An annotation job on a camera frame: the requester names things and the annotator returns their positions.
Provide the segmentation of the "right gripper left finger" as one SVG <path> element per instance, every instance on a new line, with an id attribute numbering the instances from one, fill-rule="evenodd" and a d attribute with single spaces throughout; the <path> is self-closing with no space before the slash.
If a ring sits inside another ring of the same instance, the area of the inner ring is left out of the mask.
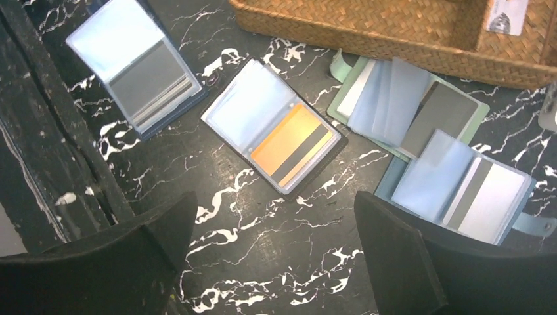
<path id="1" fill-rule="evenodd" d="M 198 202 L 185 192 L 40 254 L 1 258 L 2 314 L 163 314 L 183 270 Z"/>

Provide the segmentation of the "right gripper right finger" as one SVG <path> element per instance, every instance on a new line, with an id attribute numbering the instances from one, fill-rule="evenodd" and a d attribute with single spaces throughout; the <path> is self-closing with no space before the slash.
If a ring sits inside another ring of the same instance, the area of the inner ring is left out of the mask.
<path id="1" fill-rule="evenodd" d="M 555 314 L 556 254 L 491 245 L 370 192 L 354 213 L 381 314 Z"/>

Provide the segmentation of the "navy blue card holder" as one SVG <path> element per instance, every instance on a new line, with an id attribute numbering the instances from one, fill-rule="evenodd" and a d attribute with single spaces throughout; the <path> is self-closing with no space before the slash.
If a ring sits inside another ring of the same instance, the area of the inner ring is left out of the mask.
<path id="1" fill-rule="evenodd" d="M 141 140 L 207 97 L 208 91 L 140 1 L 111 0 L 67 38 Z"/>

